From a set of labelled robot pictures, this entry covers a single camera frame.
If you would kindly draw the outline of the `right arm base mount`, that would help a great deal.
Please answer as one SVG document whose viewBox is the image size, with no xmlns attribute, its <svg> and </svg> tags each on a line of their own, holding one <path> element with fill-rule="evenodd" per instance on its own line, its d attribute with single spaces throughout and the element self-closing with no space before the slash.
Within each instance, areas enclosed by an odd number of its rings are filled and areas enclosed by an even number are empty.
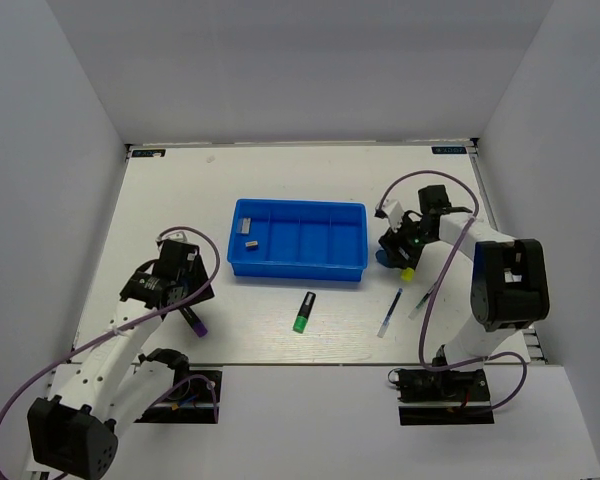
<svg viewBox="0 0 600 480">
<path fill-rule="evenodd" d="M 401 426 L 490 425 L 491 395 L 483 369 L 472 372 L 391 370 Z"/>
</svg>

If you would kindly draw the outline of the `white eraser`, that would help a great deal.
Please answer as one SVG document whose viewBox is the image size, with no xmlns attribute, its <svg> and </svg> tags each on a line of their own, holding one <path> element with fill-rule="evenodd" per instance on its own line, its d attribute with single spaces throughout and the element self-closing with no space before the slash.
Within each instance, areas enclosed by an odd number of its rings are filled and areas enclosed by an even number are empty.
<svg viewBox="0 0 600 480">
<path fill-rule="evenodd" d="M 240 235 L 248 235 L 251 229 L 252 219 L 249 217 L 242 218 L 238 223 L 237 233 Z"/>
</svg>

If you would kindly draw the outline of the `blue correction tape roll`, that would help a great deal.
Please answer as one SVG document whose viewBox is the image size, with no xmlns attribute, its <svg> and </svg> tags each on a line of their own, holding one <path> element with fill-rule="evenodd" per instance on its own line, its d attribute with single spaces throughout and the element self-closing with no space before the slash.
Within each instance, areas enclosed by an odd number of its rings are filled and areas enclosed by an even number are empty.
<svg viewBox="0 0 600 480">
<path fill-rule="evenodd" d="M 375 252 L 375 258 L 376 261 L 385 268 L 396 268 L 396 263 L 389 257 L 387 252 L 383 249 L 378 249 Z"/>
</svg>

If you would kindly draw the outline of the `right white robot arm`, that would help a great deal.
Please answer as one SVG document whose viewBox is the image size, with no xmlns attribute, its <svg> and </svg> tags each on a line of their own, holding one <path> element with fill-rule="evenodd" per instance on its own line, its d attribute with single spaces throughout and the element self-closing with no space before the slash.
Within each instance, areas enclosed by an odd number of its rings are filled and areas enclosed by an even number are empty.
<svg viewBox="0 0 600 480">
<path fill-rule="evenodd" d="M 452 247 L 430 294 L 418 345 L 421 365 L 433 372 L 433 390 L 452 399 L 468 385 L 465 371 L 480 369 L 506 339 L 548 316 L 544 251 L 539 241 L 503 234 L 479 221 L 469 208 L 452 205 L 443 185 L 425 187 L 418 196 L 420 210 L 414 219 L 399 202 L 381 199 L 375 216 L 387 220 L 389 228 L 379 239 L 376 258 L 387 268 L 414 270 L 425 246 L 444 242 Z M 471 315 L 434 359 L 426 361 L 433 304 L 458 253 L 472 261 Z"/>
</svg>

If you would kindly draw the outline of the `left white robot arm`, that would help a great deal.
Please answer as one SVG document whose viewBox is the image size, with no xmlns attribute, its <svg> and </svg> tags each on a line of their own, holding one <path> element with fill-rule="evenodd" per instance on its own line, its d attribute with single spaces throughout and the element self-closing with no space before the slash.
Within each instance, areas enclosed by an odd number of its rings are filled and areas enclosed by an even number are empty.
<svg viewBox="0 0 600 480">
<path fill-rule="evenodd" d="M 36 462 L 79 479 L 100 479 L 128 427 L 152 406 L 179 401 L 191 387 L 188 357 L 142 348 L 173 307 L 203 336 L 192 306 L 213 298 L 198 246 L 159 241 L 159 256 L 122 288 L 109 322 L 111 338 L 90 348 L 74 376 L 50 399 L 37 399 L 27 421 Z"/>
</svg>

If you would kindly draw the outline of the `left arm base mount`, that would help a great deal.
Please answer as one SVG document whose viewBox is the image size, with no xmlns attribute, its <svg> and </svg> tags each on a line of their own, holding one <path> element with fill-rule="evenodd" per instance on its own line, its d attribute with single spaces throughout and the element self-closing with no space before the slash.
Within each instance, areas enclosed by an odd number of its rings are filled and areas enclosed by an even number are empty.
<svg viewBox="0 0 600 480">
<path fill-rule="evenodd" d="M 150 407 L 138 424 L 201 425 L 216 424 L 220 413 L 223 371 L 219 369 L 190 369 L 188 380 L 178 390 Z"/>
</svg>

